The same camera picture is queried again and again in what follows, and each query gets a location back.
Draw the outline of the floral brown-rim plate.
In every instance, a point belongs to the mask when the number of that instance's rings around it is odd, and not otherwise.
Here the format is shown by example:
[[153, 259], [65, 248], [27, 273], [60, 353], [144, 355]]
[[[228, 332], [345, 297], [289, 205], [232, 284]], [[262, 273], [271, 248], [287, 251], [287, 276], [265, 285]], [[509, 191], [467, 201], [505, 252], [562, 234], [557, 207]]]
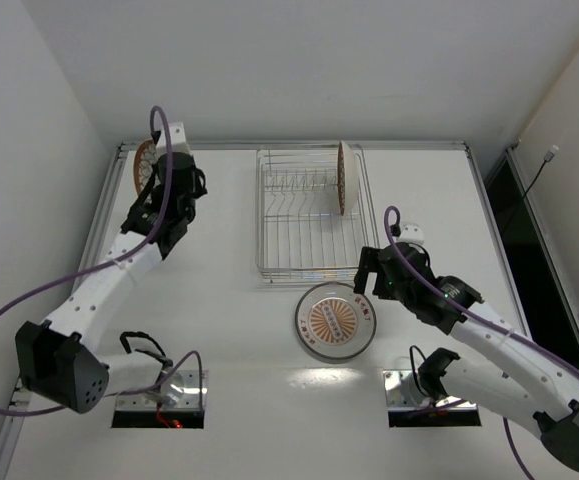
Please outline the floral brown-rim plate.
[[337, 193], [341, 215], [348, 215], [358, 201], [360, 174], [353, 149], [344, 141], [338, 144]]
[[145, 140], [136, 149], [132, 174], [133, 184], [137, 195], [140, 195], [152, 175], [153, 165], [157, 163], [155, 144], [152, 140]]

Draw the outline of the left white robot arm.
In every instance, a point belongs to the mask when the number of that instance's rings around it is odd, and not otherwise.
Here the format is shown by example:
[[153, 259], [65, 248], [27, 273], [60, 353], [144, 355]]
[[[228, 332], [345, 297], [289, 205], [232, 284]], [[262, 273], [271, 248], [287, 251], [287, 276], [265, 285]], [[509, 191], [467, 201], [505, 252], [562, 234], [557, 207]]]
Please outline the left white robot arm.
[[89, 274], [42, 323], [26, 322], [17, 331], [20, 379], [27, 390], [79, 414], [107, 394], [161, 395], [174, 363], [160, 349], [127, 349], [115, 356], [96, 351], [120, 306], [186, 234], [195, 202], [206, 192], [192, 155], [159, 158], [112, 243], [110, 266]]

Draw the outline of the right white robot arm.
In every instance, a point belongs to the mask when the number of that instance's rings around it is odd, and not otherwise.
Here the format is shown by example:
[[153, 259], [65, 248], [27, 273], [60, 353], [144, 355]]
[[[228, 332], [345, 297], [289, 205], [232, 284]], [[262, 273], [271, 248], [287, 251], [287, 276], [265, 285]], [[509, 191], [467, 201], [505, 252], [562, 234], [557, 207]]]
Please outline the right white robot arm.
[[424, 251], [396, 243], [361, 250], [354, 291], [370, 274], [374, 296], [400, 302], [421, 322], [486, 358], [478, 365], [446, 348], [433, 351], [410, 376], [401, 397], [411, 405], [453, 396], [520, 425], [561, 464], [579, 472], [579, 370], [517, 333], [455, 276], [435, 276]]

